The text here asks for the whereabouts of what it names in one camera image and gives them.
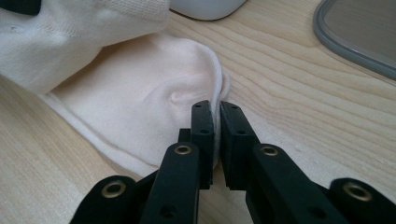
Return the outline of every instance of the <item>gray plastic edge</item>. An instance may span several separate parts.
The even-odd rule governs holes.
[[[358,53],[332,38],[331,31],[326,27],[323,19],[327,7],[330,7],[334,0],[323,0],[315,10],[314,14],[314,33],[318,40],[337,55],[352,61],[362,67],[368,68],[380,75],[396,80],[396,68],[388,64]]]

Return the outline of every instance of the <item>table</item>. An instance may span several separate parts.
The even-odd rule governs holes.
[[[396,202],[396,82],[318,42],[318,3],[248,0],[218,21],[171,13],[166,30],[219,55],[233,82],[228,101],[313,181],[328,187],[338,177],[357,178]],[[2,77],[0,170],[1,223],[67,223],[96,182],[131,175]],[[250,223],[244,193],[224,187],[220,167],[214,181],[201,190],[199,223]]]

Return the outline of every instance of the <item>white fabric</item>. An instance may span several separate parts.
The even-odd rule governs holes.
[[[43,0],[37,16],[0,8],[0,74],[44,93],[103,46],[161,30],[169,0]]]
[[[154,34],[105,48],[41,97],[104,155],[144,176],[191,126],[191,106],[209,100],[218,115],[228,86],[208,47]]]

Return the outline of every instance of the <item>white cloth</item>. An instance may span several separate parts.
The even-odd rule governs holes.
[[[169,0],[43,0],[37,16],[0,8],[0,74],[44,93],[102,47],[164,28]]]
[[[191,126],[193,104],[209,100],[219,122],[229,85],[211,49],[157,33],[104,48],[40,96],[105,156],[145,176],[158,169],[178,130]]]

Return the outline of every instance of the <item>wooden table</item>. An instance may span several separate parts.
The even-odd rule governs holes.
[[[167,31],[208,45],[232,77],[262,142],[284,148],[315,182],[360,179],[396,202],[396,82],[316,39],[319,0],[248,0],[230,17],[171,13]],[[129,175],[106,161],[35,95],[0,78],[0,222],[67,223],[91,187]],[[200,223],[249,223],[243,192],[201,191]]]

